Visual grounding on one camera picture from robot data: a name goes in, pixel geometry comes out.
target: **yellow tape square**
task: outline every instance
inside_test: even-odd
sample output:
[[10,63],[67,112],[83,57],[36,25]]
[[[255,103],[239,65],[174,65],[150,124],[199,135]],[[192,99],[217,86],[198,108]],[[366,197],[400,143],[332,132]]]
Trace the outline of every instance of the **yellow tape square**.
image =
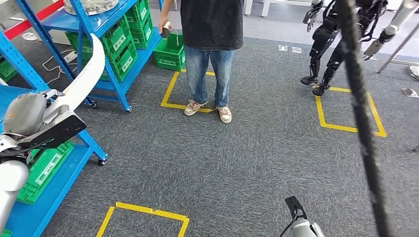
[[[179,76],[180,73],[185,73],[185,72],[186,72],[186,69],[182,69],[182,70],[180,70],[180,72],[174,72],[173,77],[171,78],[169,87],[166,90],[165,96],[163,97],[163,101],[160,104],[161,107],[181,109],[181,110],[184,110],[185,109],[185,107],[186,107],[185,105],[168,103],[168,100],[169,100],[171,91],[173,90],[173,87],[174,87],[174,84],[176,83],[177,77]],[[206,72],[205,75],[207,75],[207,76],[215,76],[215,73],[213,73],[213,72]],[[215,109],[199,108],[198,112],[211,113],[214,110]]]
[[[132,204],[123,203],[123,202],[117,202],[115,206],[120,209],[143,212],[143,213],[148,213],[148,214],[152,214],[156,216],[162,216],[162,217],[181,221],[183,223],[182,223],[182,226],[180,227],[179,234],[177,235],[178,237],[183,237],[185,235],[186,228],[188,228],[189,218],[187,218],[184,215],[171,213],[167,211],[161,211],[161,210],[153,210],[145,206],[137,206],[137,205],[132,205]],[[106,227],[108,226],[109,220],[111,219],[111,216],[114,210],[115,210],[114,206],[109,207],[108,212],[106,213],[106,216],[103,219],[102,225],[100,226],[100,229],[96,234],[96,237],[103,236],[103,233],[105,233]]]
[[[338,92],[346,92],[346,93],[351,92],[350,89],[338,88],[338,87],[330,87],[329,90],[338,91]],[[378,137],[387,137],[387,133],[385,132],[384,127],[381,123],[381,120],[379,118],[376,106],[374,105],[374,101],[373,101],[373,98],[371,97],[370,93],[368,93],[368,103],[370,104],[370,108],[371,108],[371,111],[373,113],[374,121],[376,122],[376,125],[377,125],[377,128],[378,128],[378,131],[374,132],[374,134]],[[355,128],[355,127],[348,127],[348,126],[341,126],[341,125],[326,123],[325,116],[323,114],[323,108],[322,108],[322,102],[320,100],[320,96],[316,96],[316,106],[317,106],[317,113],[319,115],[320,126],[331,128],[331,129],[347,131],[347,132],[356,132],[356,133],[358,132],[358,129]]]

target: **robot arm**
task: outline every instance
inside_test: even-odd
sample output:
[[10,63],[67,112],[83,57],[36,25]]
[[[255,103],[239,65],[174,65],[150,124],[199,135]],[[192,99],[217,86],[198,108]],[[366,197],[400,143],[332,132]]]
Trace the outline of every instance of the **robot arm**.
[[391,41],[396,35],[400,27],[409,19],[419,8],[419,0],[403,0],[397,10],[391,23],[383,29],[379,38],[371,43],[370,47],[364,52],[365,60],[369,60],[372,56],[379,52],[382,46]]
[[284,231],[282,231],[279,237],[282,237],[288,228],[291,228],[293,237],[325,237],[317,223],[310,223],[307,220],[307,214],[295,196],[286,198],[285,203],[290,209],[293,220]]
[[74,109],[88,96],[105,67],[102,43],[93,34],[91,38],[92,58],[63,93],[26,93],[7,108],[0,134],[0,234],[28,178],[29,151],[57,148],[86,128]]

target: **black t-shirt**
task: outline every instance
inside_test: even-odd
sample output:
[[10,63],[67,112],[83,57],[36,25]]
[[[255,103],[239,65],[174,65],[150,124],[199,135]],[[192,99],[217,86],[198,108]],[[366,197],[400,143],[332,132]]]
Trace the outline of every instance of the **black t-shirt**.
[[243,46],[243,0],[182,0],[183,43],[204,51]]

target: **gray carpet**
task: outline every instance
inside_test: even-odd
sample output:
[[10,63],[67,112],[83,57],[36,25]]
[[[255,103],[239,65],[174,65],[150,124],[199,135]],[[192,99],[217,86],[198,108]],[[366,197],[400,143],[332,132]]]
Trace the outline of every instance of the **gray carpet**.
[[[49,57],[41,43],[16,43],[45,80],[56,76],[41,67]],[[95,236],[108,207],[121,201],[186,215],[186,236],[276,237],[291,220],[284,202],[291,195],[326,236],[375,236],[357,134],[319,125],[315,97],[299,82],[309,72],[310,46],[293,44],[303,50],[295,54],[278,51],[278,44],[291,46],[246,39],[237,51],[230,124],[217,113],[186,117],[181,110],[160,107],[173,72],[155,68],[153,59],[127,94],[132,113],[108,101],[98,101],[95,109],[80,106],[77,113],[109,153],[109,162],[98,167],[91,157],[42,236]],[[388,134],[376,141],[391,220],[403,236],[419,227],[418,154],[410,151],[419,144],[419,107],[400,88],[419,91],[419,84],[406,66],[390,65],[375,74],[382,63],[366,62],[365,78]],[[214,78],[207,81],[212,94]],[[67,83],[62,79],[51,86]],[[343,68],[332,86],[348,88]],[[169,102],[187,99],[181,74]],[[348,94],[327,91],[321,100],[326,122],[354,125]],[[170,237],[180,226],[116,209],[104,236]]]

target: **black bracket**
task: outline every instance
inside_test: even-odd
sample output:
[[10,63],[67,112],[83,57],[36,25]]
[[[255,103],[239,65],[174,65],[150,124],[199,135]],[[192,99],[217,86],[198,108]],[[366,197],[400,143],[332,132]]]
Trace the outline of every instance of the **black bracket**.
[[285,203],[287,204],[288,208],[290,209],[291,216],[294,219],[295,216],[298,214],[298,210],[301,210],[302,215],[297,215],[298,218],[304,218],[307,219],[307,214],[305,214],[304,208],[302,208],[302,205],[297,200],[295,196],[291,196],[285,199]]

